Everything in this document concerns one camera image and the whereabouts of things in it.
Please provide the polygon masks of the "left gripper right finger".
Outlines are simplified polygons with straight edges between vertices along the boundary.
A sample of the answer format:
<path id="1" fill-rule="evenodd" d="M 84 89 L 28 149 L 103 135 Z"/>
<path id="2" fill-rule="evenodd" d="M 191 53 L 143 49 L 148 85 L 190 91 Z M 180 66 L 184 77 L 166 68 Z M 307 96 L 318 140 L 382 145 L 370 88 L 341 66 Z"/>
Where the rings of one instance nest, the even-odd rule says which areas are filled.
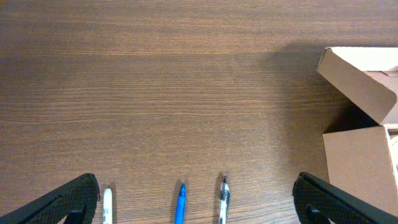
<path id="1" fill-rule="evenodd" d="M 292 190 L 301 223 L 395 224 L 397 217 L 308 173 L 299 173 Z"/>

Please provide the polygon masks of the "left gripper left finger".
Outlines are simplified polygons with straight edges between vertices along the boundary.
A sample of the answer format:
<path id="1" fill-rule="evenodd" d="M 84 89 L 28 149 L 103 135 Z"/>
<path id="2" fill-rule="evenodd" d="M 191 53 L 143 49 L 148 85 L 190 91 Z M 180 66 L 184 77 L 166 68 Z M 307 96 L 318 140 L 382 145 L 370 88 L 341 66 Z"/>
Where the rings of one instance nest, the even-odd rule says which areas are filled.
<path id="1" fill-rule="evenodd" d="M 90 224 L 100 200 L 94 174 L 85 173 L 59 188 L 1 217 L 1 223 Z"/>

